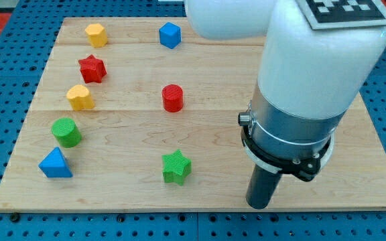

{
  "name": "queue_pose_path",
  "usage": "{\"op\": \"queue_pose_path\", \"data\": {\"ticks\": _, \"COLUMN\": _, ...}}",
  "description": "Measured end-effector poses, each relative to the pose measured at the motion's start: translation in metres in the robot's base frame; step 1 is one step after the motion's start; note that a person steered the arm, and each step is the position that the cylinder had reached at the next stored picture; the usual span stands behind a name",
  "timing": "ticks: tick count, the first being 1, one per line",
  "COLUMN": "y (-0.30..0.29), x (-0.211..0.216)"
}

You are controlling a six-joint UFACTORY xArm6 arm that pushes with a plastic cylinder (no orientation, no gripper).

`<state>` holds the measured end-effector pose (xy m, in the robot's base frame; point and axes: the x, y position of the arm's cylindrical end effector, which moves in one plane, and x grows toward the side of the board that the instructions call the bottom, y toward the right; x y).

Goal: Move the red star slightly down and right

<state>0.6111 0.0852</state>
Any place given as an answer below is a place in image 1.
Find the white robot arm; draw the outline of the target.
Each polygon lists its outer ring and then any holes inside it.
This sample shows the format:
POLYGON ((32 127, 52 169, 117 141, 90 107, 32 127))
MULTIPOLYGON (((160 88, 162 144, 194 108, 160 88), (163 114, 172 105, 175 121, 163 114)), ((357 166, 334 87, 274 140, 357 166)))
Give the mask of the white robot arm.
POLYGON ((334 133, 386 46, 380 1, 202 1, 185 4, 206 39, 265 37, 249 107, 239 115, 253 181, 312 180, 334 133))

